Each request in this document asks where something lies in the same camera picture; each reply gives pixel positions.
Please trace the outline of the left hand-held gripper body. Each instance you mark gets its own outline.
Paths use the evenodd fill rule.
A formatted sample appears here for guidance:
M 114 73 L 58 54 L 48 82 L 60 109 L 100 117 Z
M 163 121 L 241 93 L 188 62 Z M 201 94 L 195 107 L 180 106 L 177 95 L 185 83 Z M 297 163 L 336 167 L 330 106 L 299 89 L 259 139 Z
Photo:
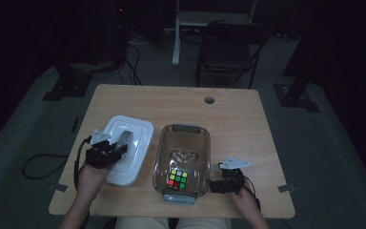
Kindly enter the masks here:
M 110 143 L 111 136 L 96 129 L 90 140 L 91 147 L 86 151 L 85 163 L 96 169 L 107 168 L 121 159 L 116 145 Z

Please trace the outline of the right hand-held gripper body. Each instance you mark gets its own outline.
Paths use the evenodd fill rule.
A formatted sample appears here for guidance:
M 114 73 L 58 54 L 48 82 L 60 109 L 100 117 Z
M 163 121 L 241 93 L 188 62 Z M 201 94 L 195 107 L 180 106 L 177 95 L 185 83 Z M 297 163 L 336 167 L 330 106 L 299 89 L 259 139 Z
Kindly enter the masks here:
M 229 156 L 224 162 L 218 164 L 223 180 L 230 182 L 226 187 L 229 187 L 231 191 L 236 194 L 241 188 L 245 188 L 251 192 L 251 190 L 245 185 L 245 176 L 241 171 L 241 168 L 250 166 L 250 162 L 236 158 L 234 156 Z

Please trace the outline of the white container lid grey handle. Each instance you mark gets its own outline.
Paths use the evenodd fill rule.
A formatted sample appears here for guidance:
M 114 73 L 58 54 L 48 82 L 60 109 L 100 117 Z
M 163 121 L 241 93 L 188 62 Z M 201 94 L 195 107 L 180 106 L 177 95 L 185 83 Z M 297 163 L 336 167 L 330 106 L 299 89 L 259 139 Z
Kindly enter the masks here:
M 152 142 L 153 125 L 150 121 L 117 115 L 104 129 L 104 133 L 110 136 L 110 144 L 116 143 L 125 131 L 132 132 L 128 151 L 107 174 L 109 184 L 121 187 L 136 181 Z

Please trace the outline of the multicoloured puzzle cube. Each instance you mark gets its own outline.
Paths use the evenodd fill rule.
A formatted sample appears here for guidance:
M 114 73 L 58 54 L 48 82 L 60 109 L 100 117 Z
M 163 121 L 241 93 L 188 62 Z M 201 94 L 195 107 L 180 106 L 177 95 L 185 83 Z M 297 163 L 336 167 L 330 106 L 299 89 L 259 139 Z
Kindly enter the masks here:
M 176 191 L 184 191 L 187 186 L 189 174 L 180 170 L 171 170 L 168 176 L 167 187 Z

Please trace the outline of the clear plastic storage container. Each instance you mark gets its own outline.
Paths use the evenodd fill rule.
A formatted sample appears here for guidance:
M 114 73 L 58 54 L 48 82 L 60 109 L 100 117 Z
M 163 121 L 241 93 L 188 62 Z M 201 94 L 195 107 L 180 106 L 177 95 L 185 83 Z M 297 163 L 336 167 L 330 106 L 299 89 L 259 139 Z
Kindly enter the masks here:
M 167 187 L 171 170 L 187 172 L 184 191 Z M 210 190 L 211 138 L 199 126 L 172 124 L 161 131 L 155 158 L 152 186 L 165 203 L 195 205 Z

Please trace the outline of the person's right hand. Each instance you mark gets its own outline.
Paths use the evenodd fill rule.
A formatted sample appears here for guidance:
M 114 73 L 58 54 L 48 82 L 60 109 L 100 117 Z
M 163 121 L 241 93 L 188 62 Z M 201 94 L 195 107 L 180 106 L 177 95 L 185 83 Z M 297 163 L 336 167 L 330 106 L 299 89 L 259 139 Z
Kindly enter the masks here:
M 230 197 L 244 218 L 250 219 L 260 213 L 253 195 L 245 188 L 241 188 L 237 194 L 230 193 Z

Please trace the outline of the person's left hand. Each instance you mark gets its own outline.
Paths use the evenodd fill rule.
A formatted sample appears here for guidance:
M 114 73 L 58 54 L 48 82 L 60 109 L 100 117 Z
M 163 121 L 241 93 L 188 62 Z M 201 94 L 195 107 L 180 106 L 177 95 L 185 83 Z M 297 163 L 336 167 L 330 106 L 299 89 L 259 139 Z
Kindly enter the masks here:
M 83 200 L 93 201 L 106 181 L 107 174 L 113 164 L 106 168 L 96 169 L 86 164 L 79 173 L 77 184 L 77 197 Z

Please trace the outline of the person's right leg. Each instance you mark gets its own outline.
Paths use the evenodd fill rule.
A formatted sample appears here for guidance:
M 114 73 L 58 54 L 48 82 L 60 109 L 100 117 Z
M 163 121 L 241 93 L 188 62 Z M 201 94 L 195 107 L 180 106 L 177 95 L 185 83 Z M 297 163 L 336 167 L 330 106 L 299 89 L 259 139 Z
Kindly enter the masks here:
M 232 229 L 229 219 L 180 219 L 175 229 Z

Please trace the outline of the person's leg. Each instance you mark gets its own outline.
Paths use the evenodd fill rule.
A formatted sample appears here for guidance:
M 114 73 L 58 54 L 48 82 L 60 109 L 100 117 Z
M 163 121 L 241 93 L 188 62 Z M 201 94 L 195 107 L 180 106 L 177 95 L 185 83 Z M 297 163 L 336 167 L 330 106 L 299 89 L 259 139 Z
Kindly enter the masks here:
M 229 219 L 180 219 L 175 229 L 232 229 Z
M 169 229 L 169 221 L 165 218 L 118 218 L 114 229 Z

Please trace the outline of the person's left leg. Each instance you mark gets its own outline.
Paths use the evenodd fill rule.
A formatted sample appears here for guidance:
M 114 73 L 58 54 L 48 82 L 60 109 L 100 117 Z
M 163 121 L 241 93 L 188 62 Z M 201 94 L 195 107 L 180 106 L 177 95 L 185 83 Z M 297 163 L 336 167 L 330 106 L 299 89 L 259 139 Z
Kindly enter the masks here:
M 169 229 L 169 221 L 165 218 L 118 218 L 114 229 Z

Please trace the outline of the black metal stand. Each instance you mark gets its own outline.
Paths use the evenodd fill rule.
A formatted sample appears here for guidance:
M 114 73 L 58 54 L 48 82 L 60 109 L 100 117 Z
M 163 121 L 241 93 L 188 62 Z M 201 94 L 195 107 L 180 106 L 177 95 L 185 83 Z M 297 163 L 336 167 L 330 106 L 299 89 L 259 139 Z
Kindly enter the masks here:
M 309 97 L 307 86 L 311 81 L 308 73 L 310 56 L 307 54 L 308 40 L 298 37 L 298 43 L 284 70 L 284 76 L 292 76 L 291 84 L 274 83 L 274 91 L 282 107 L 302 108 L 310 113 L 319 113 L 315 102 Z
M 43 96 L 44 101 L 59 101 L 63 97 L 84 97 L 92 80 L 91 73 L 81 73 L 69 64 L 55 64 L 58 79 L 50 92 Z

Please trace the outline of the dark computer tower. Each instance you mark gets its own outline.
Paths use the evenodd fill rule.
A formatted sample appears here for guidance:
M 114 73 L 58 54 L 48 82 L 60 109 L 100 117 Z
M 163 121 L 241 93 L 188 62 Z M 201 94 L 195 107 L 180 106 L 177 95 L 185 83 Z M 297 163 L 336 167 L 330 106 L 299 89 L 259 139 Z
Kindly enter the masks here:
M 125 0 L 110 0 L 111 45 L 110 55 L 117 61 L 124 60 L 128 46 L 128 15 Z

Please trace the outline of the black folding chair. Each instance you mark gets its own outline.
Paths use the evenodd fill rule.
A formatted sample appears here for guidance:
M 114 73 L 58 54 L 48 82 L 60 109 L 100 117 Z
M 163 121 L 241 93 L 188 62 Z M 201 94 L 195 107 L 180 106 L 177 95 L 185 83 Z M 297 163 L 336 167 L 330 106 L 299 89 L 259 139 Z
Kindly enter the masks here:
M 213 21 L 201 34 L 194 78 L 200 85 L 201 70 L 237 73 L 239 80 L 250 72 L 248 88 L 253 85 L 261 50 L 271 37 L 270 28 L 261 23 Z

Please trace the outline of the white desk frame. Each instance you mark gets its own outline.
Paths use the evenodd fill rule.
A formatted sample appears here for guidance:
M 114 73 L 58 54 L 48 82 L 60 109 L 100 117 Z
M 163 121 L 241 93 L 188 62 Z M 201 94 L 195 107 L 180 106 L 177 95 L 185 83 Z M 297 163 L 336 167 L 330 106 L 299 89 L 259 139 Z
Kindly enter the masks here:
M 192 11 L 180 9 L 180 0 L 175 0 L 174 18 L 174 43 L 172 65 L 178 66 L 180 59 L 180 32 L 183 27 L 205 27 L 215 20 L 228 20 L 234 22 L 252 22 L 254 11 L 258 0 L 251 0 L 251 5 L 247 13 L 237 12 L 212 12 L 212 11 Z

